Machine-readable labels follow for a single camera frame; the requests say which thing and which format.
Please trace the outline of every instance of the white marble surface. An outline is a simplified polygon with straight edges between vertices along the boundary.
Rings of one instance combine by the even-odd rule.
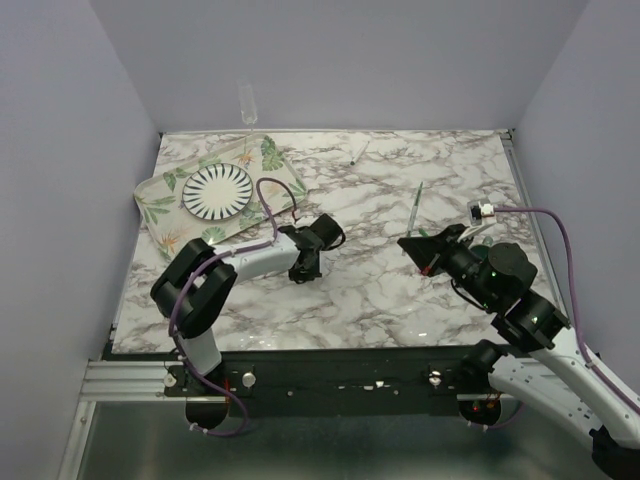
[[[221,350],[400,347],[504,343],[491,316],[457,297],[445,275],[421,277],[396,240],[415,189],[425,190],[416,227],[437,233],[468,223],[468,201],[521,204],[496,132],[270,133],[310,189],[303,215],[331,214],[347,242],[327,255],[330,273],[295,285],[286,275],[234,287],[214,325]],[[162,140],[155,174],[241,134],[174,134]],[[355,166],[351,155],[369,141]],[[289,223],[290,215],[278,216]],[[268,222],[231,239],[267,236]],[[553,298],[524,215],[504,215],[489,235],[518,242],[538,267],[534,288]],[[140,236],[117,320],[113,352],[167,352],[167,321],[149,297],[165,268],[146,228]]]

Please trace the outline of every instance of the pen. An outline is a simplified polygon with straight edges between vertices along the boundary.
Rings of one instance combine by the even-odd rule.
[[[368,146],[369,146],[369,142],[365,143],[362,147],[360,147],[360,150],[358,150],[358,152],[351,159],[351,165],[355,165],[356,162],[360,160],[360,157],[362,156],[362,154],[364,153],[364,151],[367,149]]]
[[[416,223],[416,215],[418,214],[418,206],[420,205],[420,196],[422,195],[422,185],[423,182],[420,182],[418,191],[416,192],[416,198],[413,201],[413,207],[411,208],[411,214],[409,215],[409,225],[407,225],[407,237],[411,236],[411,231],[413,230],[413,226]]]

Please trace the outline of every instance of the lavender wall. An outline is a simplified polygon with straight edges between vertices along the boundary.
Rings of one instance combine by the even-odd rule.
[[[4,2],[0,112],[0,476],[55,478],[159,139],[86,0]]]
[[[91,0],[162,131],[494,128],[521,117],[586,0]]]
[[[533,203],[573,241],[586,338],[640,391],[640,2],[592,0],[516,130]],[[564,292],[562,238],[543,232]]]

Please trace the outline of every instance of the tray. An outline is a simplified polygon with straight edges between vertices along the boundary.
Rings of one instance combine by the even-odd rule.
[[[255,188],[246,207],[224,220],[202,220],[185,208],[182,189],[189,177],[202,168],[219,163],[239,166],[249,174],[254,186],[263,177],[281,180],[289,185],[296,202],[301,202],[307,195],[307,187],[273,139],[263,134],[249,135],[145,180],[136,187],[134,198],[160,255],[166,261],[171,261],[195,237],[215,245],[267,218]],[[275,183],[263,184],[262,190],[274,215],[292,207],[289,195]]]

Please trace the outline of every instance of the white plate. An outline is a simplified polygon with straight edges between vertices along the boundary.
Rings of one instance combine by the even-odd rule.
[[[247,206],[253,195],[249,174],[230,163],[201,168],[182,190],[185,208],[203,220],[224,220]]]

